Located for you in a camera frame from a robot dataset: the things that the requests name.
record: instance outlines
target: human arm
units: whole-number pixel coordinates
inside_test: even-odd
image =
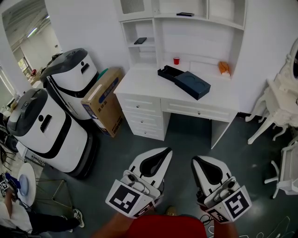
[[[238,238],[234,223],[220,224],[214,220],[214,238]]]
[[[13,213],[13,203],[12,203],[12,198],[13,198],[13,191],[11,189],[7,189],[6,194],[5,194],[5,200],[4,203],[6,205],[9,217],[11,218],[11,215]]]
[[[94,233],[92,238],[120,238],[125,235],[133,221],[132,218],[117,213],[107,224]]]

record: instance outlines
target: human hand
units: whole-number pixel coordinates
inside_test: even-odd
[[[13,196],[14,191],[13,191],[11,188],[8,188],[8,189],[5,191],[5,194],[6,194],[6,195]]]

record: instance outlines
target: person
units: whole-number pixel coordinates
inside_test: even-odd
[[[138,219],[117,213],[92,238],[207,238],[200,220],[191,216],[177,216],[174,207],[169,207],[166,215],[150,215],[149,211]],[[214,220],[214,238],[238,237],[233,223],[220,224]]]
[[[27,212],[25,208],[12,202],[14,192],[6,190],[5,199],[0,200],[0,225],[5,228],[22,230],[31,235],[46,231],[70,231],[76,227],[85,226],[80,210],[74,209],[74,217],[50,216],[46,214]]]

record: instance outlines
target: black box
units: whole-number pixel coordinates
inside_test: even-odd
[[[175,84],[196,100],[209,93],[211,87],[209,83],[189,71],[178,75],[175,78]]]
[[[164,69],[159,69],[157,71],[157,74],[165,79],[168,79],[172,82],[175,82],[176,81],[176,76],[180,75],[184,73],[183,71],[179,70],[179,69],[176,69],[176,68],[173,68],[171,66],[168,66],[166,65],[164,67]]]

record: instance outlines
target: black phone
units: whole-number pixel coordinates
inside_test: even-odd
[[[147,37],[141,37],[136,40],[135,45],[141,45],[144,43],[145,40],[147,40]]]
[[[193,17],[194,14],[193,13],[177,13],[177,16],[185,16],[185,17]]]

